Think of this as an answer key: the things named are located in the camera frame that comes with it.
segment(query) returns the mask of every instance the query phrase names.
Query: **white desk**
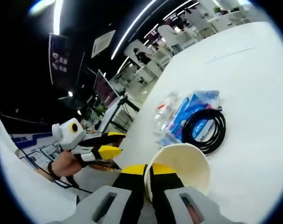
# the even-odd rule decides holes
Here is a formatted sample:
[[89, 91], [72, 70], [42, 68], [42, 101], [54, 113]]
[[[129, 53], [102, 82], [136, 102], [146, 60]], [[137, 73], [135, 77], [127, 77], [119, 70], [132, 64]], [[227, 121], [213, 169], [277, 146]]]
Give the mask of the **white desk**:
[[225, 30], [177, 54], [116, 161], [122, 168], [148, 163], [159, 149], [152, 122], [159, 101], [194, 90], [219, 90], [227, 121], [223, 144], [208, 157], [208, 196], [233, 221], [260, 223], [283, 193], [283, 44], [266, 22]]

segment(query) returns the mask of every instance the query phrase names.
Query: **person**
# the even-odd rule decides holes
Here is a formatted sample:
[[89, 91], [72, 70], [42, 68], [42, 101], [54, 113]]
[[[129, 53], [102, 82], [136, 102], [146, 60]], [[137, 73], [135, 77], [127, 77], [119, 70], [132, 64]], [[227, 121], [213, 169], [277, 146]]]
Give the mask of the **person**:
[[185, 8], [185, 18], [190, 24], [193, 24], [196, 27], [202, 38], [205, 39], [214, 34], [211, 25], [206, 21], [206, 19], [201, 17], [201, 14], [195, 7], [192, 10]]
[[178, 33], [169, 26], [170, 22], [158, 27], [158, 33], [165, 39], [166, 44], [173, 49], [175, 54], [180, 53], [183, 49], [177, 40]]
[[141, 62], [141, 63], [147, 65], [147, 64], [151, 61], [151, 59], [148, 57], [149, 54], [147, 54], [147, 53], [141, 51], [141, 50], [138, 49], [138, 48], [134, 48], [133, 51], [134, 51], [135, 56], [136, 56], [136, 58], [137, 58], [137, 60], [138, 60], [139, 62]]

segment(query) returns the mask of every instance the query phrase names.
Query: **black ceiling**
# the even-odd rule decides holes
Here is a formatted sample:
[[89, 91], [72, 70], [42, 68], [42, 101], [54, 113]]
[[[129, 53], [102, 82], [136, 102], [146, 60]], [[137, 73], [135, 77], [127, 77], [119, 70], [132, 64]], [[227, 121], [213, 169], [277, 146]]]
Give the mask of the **black ceiling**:
[[[126, 29], [151, 0], [64, 0], [61, 14], [61, 35], [80, 41], [86, 47], [84, 65], [113, 77], [125, 59], [129, 40], [140, 39], [166, 14], [186, 0], [157, 0], [133, 27], [114, 60], [111, 55]], [[59, 97], [67, 92], [51, 85], [48, 66], [48, 37], [53, 32], [54, 5], [36, 16], [28, 11], [38, 1], [14, 1], [7, 6], [7, 66], [0, 75], [0, 112], [5, 115], [46, 123], [62, 122], [77, 116]], [[116, 33], [110, 46], [90, 58], [94, 40], [111, 31]], [[78, 86], [85, 88], [75, 95], [86, 98], [92, 93], [93, 76], [82, 72]]]

